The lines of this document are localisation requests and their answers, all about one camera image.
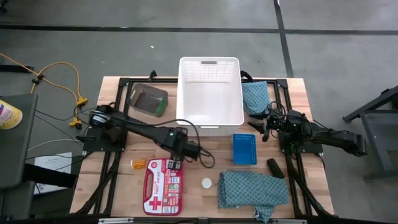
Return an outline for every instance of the yellow cable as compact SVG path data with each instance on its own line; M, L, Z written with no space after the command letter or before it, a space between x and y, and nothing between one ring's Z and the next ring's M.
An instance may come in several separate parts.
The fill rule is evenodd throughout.
M54 66L54 65L63 64L63 65L69 65L69 66L71 66L71 67L74 69L74 71L76 72L76 77L77 77L77 94L78 94L78 96L79 96L79 99L82 98L81 95L80 95L80 76L79 76L79 71L78 71L72 64L70 64L70 63L68 63L68 62L55 62L55 63L52 63L51 65L47 65L46 67L44 67L43 69L41 69L41 71L40 71L39 73L36 73L35 71L33 71L33 70L27 68L25 65L23 65L23 64L21 64L21 63L15 61L14 59L8 57L7 55L4 55L4 54L2 54L2 53L0 53L0 55L3 56L3 57L5 57L6 59L8 59L8 60L10 60L10 61L12 61L12 62L14 62L14 63L16 63L17 65L21 66L22 68L24 68L24 69L26 69L26 70L32 72L32 73L35 74L37 77L38 77L40 74L42 74L46 69L48 69L48 68L50 68L51 66ZM69 88L67 88L67 87L65 87L65 86L62 86L62 85L55 84L55 83L51 82L50 80L48 80L48 79L46 79L46 78L43 78L43 80L46 81L47 83L49 83L49 84L55 86L55 87L62 88L62 89L64 89L64 90L66 90L66 91L69 91L69 92L75 97L76 105L78 104L79 99L78 99L78 97L76 96L76 94L75 94L71 89L69 89ZM30 90L30 93L33 93L33 92L34 92L35 87L36 87L36 84L33 83L32 89ZM78 116L77 116L77 108L75 109L74 112L75 112L75 117L78 118Z

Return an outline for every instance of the yellow container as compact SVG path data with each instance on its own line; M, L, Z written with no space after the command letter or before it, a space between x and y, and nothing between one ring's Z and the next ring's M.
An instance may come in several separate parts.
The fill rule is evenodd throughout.
M0 100L0 129L11 129L22 120L22 111Z

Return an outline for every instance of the white bottle cap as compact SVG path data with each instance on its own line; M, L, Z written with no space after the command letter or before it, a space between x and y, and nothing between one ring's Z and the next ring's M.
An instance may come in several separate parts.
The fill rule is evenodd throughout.
M211 187L211 185L212 185L210 178L207 178L207 177L204 178L204 179L202 180L202 182L201 182L201 185L202 185L204 188L209 189L209 188Z

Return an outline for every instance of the red first aid kit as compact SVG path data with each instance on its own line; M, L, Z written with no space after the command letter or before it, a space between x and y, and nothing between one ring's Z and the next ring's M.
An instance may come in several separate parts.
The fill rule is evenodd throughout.
M144 180L144 212L147 215L178 215L182 207L182 169L170 170L170 159L151 159Z

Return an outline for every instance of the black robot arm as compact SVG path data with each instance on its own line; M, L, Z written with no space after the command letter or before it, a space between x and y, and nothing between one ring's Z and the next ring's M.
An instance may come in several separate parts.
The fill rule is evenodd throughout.
M202 148L189 141L186 128L155 127L124 115L109 105L97 106L91 112L90 125L102 129L102 140L115 143L125 131L153 140L159 147L171 153L169 169L179 169L185 157L197 160Z
M277 103L279 108L272 108ZM248 124L264 134L263 141L267 141L271 130L283 132L287 135L288 142L296 147L302 146L306 141L328 146L340 147L354 156L366 155L364 140L361 135L351 131L334 130L321 127L310 122L305 114L290 110L285 114L285 109L278 102L272 102L267 109L260 114L250 115L255 119L263 120L263 123L248 122Z

